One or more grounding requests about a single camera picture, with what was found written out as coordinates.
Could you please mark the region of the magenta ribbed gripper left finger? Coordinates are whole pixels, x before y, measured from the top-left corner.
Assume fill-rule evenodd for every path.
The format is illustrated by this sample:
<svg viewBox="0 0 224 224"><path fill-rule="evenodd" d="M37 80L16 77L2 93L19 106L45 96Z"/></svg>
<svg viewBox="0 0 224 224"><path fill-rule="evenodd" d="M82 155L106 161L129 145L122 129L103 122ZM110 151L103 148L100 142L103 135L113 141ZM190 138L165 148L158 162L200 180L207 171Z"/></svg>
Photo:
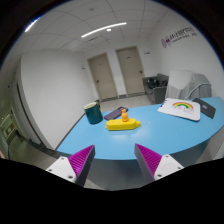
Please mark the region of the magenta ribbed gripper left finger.
<svg viewBox="0 0 224 224"><path fill-rule="evenodd" d="M95 146L90 145L69 157L60 156L46 171L83 187L94 156Z"/></svg>

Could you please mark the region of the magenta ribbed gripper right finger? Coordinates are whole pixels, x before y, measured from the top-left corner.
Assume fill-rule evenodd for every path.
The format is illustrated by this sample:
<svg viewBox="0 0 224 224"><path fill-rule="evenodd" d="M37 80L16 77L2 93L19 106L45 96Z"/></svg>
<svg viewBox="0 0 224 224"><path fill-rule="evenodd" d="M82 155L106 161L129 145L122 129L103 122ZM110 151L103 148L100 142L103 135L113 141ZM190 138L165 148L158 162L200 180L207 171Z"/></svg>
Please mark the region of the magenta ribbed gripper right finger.
<svg viewBox="0 0 224 224"><path fill-rule="evenodd" d="M139 144L135 145L134 153L146 181L159 180L183 169L183 166L171 155L160 155Z"/></svg>

